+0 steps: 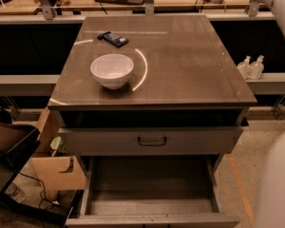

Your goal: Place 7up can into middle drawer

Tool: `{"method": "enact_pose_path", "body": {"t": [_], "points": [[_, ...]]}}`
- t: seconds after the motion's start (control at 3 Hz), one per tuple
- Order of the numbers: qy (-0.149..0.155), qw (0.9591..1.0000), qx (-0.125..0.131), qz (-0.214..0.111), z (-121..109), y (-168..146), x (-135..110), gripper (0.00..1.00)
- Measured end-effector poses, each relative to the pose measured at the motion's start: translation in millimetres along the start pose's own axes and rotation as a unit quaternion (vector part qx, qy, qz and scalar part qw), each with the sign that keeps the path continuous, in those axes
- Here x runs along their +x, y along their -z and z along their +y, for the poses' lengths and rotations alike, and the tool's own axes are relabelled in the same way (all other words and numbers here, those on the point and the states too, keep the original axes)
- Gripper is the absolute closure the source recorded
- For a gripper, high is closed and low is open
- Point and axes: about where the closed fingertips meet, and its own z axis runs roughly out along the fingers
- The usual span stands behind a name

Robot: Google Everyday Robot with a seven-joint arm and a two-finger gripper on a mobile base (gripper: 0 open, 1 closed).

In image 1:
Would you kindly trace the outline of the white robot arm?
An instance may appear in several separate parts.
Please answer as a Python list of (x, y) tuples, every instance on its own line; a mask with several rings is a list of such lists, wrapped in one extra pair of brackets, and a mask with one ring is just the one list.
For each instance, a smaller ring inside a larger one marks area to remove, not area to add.
[[(271, 8), (285, 37), (285, 0), (256, 0)], [(254, 228), (285, 228), (285, 132), (270, 148), (258, 188)]]

